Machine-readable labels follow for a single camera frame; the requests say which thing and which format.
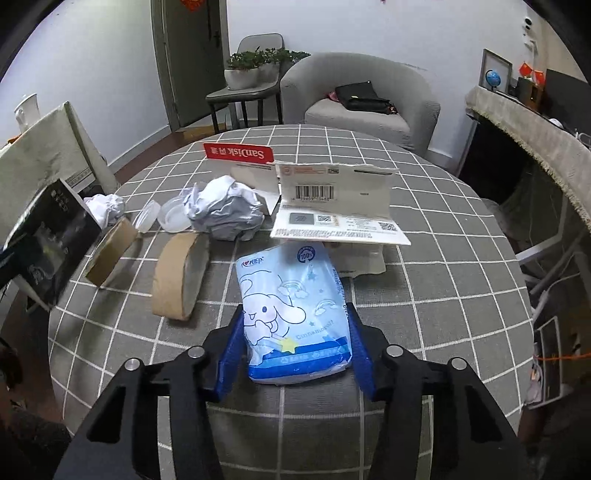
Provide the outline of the blue cartoon tissue pack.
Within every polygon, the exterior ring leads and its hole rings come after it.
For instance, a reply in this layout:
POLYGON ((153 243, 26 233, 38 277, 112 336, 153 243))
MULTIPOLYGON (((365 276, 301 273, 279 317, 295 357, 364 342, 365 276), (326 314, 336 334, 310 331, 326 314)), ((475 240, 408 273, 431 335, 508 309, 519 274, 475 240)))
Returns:
POLYGON ((322 243, 288 241, 237 259, 235 269, 250 380, 296 384, 349 367, 346 297, 322 243))

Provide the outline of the large white paper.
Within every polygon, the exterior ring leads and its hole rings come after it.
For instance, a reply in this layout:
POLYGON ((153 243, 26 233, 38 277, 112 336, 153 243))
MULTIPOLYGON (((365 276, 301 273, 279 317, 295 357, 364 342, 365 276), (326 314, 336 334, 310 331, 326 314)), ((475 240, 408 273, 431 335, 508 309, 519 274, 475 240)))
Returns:
POLYGON ((229 175, 195 184, 182 204, 191 226, 215 240, 252 240, 266 217, 256 192, 229 175))

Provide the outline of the black glossy package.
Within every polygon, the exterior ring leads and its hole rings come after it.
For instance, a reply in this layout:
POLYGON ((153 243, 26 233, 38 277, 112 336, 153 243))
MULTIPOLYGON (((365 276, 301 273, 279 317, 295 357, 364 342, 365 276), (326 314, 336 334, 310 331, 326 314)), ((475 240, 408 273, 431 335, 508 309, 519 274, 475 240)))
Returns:
POLYGON ((36 194, 8 235, 1 250, 1 285, 13 281, 51 310, 100 233, 81 197, 56 180, 36 194))

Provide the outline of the clear plastic cup lid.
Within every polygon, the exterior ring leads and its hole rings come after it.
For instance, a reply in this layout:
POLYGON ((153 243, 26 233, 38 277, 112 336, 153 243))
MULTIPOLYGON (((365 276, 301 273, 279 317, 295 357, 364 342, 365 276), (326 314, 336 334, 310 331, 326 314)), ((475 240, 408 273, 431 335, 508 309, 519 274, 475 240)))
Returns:
POLYGON ((191 226, 184 211, 184 197, 176 196, 165 202, 157 215, 160 227, 167 233, 180 233, 191 226))

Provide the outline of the white barcode card package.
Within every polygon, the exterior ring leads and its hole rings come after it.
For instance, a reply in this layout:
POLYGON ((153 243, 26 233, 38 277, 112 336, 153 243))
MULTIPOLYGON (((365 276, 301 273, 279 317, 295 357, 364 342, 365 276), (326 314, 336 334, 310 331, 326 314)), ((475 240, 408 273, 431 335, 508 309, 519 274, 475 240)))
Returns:
POLYGON ((283 240, 403 245, 390 212, 396 168, 280 163, 280 206, 270 236, 283 240))

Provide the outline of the small crumpled white paper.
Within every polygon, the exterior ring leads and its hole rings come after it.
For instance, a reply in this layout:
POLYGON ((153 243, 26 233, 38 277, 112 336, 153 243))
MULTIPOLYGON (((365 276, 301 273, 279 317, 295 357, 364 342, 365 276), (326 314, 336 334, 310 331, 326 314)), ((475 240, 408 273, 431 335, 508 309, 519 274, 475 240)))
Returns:
POLYGON ((85 197, 84 202, 102 229, 113 225, 125 213, 125 201, 116 194, 96 194, 85 197))

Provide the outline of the red SanDisk card package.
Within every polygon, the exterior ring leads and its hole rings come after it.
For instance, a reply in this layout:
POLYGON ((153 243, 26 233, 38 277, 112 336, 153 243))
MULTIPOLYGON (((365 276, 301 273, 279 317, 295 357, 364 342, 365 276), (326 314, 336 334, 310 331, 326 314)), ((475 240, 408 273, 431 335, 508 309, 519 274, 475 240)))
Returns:
POLYGON ((264 213, 272 215, 280 200, 279 177, 269 146, 204 142, 204 153, 213 163, 212 172, 229 175, 252 188, 263 200, 264 213))

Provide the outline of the beige fringed sideboard cloth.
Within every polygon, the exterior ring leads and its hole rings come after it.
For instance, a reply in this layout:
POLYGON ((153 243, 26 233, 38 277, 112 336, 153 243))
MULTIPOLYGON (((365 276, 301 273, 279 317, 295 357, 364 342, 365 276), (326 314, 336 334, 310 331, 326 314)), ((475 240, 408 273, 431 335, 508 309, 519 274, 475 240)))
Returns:
POLYGON ((590 223, 590 150, 568 132, 511 98, 476 86, 466 107, 509 135, 552 177, 585 224, 590 223))

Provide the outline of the white potted plant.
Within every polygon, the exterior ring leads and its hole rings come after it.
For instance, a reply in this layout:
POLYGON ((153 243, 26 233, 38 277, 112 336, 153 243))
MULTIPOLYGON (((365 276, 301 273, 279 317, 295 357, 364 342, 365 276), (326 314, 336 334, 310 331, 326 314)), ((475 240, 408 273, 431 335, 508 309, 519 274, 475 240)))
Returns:
POLYGON ((226 62, 224 78, 230 90, 255 87, 259 79, 259 54, 249 50, 232 54, 226 62))

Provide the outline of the small blue globe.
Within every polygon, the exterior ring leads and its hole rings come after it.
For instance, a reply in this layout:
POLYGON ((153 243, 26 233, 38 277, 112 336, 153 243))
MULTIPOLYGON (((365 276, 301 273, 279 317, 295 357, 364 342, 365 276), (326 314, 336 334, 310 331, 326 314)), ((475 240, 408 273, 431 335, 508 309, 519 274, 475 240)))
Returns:
POLYGON ((485 81, 492 91, 495 91, 502 84, 501 76, 493 69, 485 72, 485 81))

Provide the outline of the white kettle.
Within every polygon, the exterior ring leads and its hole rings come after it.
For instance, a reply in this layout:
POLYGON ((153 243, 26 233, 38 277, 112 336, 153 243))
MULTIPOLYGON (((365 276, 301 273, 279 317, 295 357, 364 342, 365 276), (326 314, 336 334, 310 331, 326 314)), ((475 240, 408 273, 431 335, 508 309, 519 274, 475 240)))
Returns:
POLYGON ((21 133, 25 133, 41 118, 37 94, 24 97, 14 109, 14 116, 21 133))

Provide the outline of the black monitor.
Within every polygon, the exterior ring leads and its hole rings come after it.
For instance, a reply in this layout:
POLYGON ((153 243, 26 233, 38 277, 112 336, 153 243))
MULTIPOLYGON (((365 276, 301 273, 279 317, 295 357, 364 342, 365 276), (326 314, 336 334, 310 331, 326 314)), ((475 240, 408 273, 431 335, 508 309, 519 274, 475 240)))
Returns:
POLYGON ((540 112, 555 118, 570 133, 590 133, 590 85, 570 75, 548 70, 540 112))

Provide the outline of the framed picture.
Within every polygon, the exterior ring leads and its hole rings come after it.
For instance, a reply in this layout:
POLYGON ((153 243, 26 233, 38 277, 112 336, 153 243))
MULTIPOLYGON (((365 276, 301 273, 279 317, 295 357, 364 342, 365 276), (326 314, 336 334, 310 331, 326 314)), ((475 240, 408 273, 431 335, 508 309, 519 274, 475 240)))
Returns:
POLYGON ((489 69, 497 71, 502 78, 502 84, 495 91, 507 94, 511 86, 512 64, 489 49, 483 50, 479 85, 492 91, 485 81, 485 72, 489 69))

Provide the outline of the dark green door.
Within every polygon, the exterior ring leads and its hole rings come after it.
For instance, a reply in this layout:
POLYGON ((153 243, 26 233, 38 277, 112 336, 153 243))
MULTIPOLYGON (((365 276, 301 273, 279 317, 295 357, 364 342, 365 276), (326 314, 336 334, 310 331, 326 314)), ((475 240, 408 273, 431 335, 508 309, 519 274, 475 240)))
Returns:
POLYGON ((224 1, 152 1, 152 37, 168 123, 177 131, 209 115, 205 97, 224 85, 224 1))

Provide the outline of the grey dining chair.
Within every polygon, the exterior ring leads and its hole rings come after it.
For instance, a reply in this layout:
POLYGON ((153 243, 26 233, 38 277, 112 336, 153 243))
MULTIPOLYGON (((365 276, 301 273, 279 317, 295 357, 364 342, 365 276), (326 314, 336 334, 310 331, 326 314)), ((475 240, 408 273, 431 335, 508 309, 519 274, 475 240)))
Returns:
POLYGON ((228 57, 224 69, 226 86, 206 95, 205 101, 211 110, 213 131, 218 134, 219 124, 216 106, 239 103, 242 119, 249 127, 246 103, 256 101, 257 125, 263 125, 264 101, 273 97, 276 100, 277 120, 283 124, 283 105, 280 99, 280 62, 276 54, 283 49, 284 41, 280 33, 249 35, 238 44, 235 53, 228 57))

